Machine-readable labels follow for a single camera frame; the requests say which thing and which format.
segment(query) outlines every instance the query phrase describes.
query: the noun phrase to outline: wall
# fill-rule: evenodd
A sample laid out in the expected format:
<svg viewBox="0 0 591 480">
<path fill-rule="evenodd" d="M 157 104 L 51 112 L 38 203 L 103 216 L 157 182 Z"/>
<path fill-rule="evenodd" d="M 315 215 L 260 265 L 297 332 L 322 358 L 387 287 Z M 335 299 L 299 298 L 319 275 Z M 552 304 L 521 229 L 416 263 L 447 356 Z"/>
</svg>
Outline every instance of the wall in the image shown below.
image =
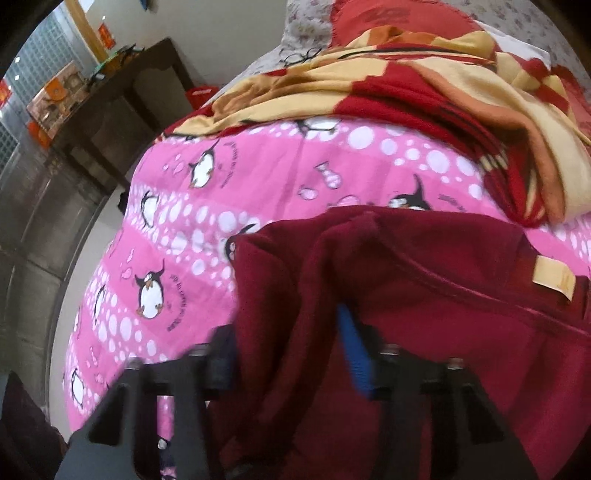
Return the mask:
<svg viewBox="0 0 591 480">
<path fill-rule="evenodd" d="M 95 0 L 86 14 L 97 30 L 105 23 L 117 46 L 149 47 L 173 39 L 195 81 L 224 85 L 281 41 L 285 0 Z"/>
</svg>

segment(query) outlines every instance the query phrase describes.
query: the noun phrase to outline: blanket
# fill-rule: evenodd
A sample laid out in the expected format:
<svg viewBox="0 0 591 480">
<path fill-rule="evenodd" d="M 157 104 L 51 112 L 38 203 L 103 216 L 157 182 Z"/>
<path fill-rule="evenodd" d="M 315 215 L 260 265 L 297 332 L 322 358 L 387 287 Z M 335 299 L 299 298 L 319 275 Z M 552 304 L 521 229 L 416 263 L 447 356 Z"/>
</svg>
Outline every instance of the blanket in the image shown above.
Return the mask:
<svg viewBox="0 0 591 480">
<path fill-rule="evenodd" d="M 244 80 L 175 133 L 228 135 L 327 113 L 399 123 L 476 160 L 488 192 L 515 222 L 560 223 L 591 210 L 590 141 L 560 78 L 539 60 L 495 50 L 482 31 L 446 40 L 374 28 L 308 63 Z M 426 74 L 438 73 L 427 66 L 434 60 L 445 62 L 446 74 L 476 77 L 466 91 L 479 102 L 473 109 Z M 528 108 L 515 103 L 517 96 Z M 494 115 L 483 104 L 496 107 Z"/>
</svg>

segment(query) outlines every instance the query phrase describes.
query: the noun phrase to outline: maroon garment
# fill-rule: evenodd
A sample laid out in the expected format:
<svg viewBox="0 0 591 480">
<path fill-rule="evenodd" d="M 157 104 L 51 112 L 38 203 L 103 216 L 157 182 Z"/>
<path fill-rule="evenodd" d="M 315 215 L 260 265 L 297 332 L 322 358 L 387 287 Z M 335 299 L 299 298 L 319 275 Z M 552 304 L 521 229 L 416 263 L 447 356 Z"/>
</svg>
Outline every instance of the maroon garment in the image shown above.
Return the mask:
<svg viewBox="0 0 591 480">
<path fill-rule="evenodd" d="M 388 343 L 465 359 L 550 480 L 591 423 L 591 314 L 586 278 L 571 303 L 532 283 L 537 255 L 520 227 L 486 216 L 382 207 L 240 236 L 242 386 L 211 408 L 225 464 L 279 462 L 282 479 L 369 478 L 379 404 L 351 382 L 342 301 Z"/>
</svg>

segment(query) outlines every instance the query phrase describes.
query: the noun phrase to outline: garment label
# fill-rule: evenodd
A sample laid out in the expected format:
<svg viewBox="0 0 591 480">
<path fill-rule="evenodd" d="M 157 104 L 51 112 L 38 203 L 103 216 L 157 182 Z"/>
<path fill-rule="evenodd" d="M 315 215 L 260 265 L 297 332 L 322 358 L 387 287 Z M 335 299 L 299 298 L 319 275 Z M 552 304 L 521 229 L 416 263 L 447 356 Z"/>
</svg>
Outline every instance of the garment label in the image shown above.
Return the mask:
<svg viewBox="0 0 591 480">
<path fill-rule="evenodd" d="M 538 255 L 532 279 L 534 283 L 559 291 L 569 300 L 573 300 L 576 280 L 568 265 L 553 258 Z"/>
</svg>

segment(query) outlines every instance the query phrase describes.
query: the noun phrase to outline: dark wooden desk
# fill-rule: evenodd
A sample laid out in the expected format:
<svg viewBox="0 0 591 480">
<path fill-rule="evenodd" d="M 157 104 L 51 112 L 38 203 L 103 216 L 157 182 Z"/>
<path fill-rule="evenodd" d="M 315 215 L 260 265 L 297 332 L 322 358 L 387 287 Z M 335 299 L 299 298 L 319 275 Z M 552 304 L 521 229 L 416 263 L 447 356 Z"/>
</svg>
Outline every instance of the dark wooden desk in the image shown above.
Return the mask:
<svg viewBox="0 0 591 480">
<path fill-rule="evenodd" d="M 61 150 L 66 161 L 77 171 L 88 177 L 104 193 L 108 193 L 106 187 L 72 155 L 72 150 L 75 147 L 85 150 L 125 190 L 129 189 L 129 181 L 125 178 L 124 173 L 109 162 L 93 143 L 92 135 L 96 132 L 92 135 L 84 132 L 82 126 L 85 124 L 85 119 L 92 118 L 97 112 L 104 112 L 106 105 L 117 98 L 123 97 L 154 132 L 154 136 L 158 135 L 166 125 L 159 124 L 158 119 L 135 91 L 134 82 L 138 74 L 145 69 L 165 70 L 167 68 L 174 70 L 185 91 L 194 87 L 193 81 L 178 56 L 172 40 L 165 38 L 130 60 L 111 77 L 100 82 L 92 90 L 90 96 L 70 114 L 58 131 L 53 141 L 53 147 Z"/>
</svg>

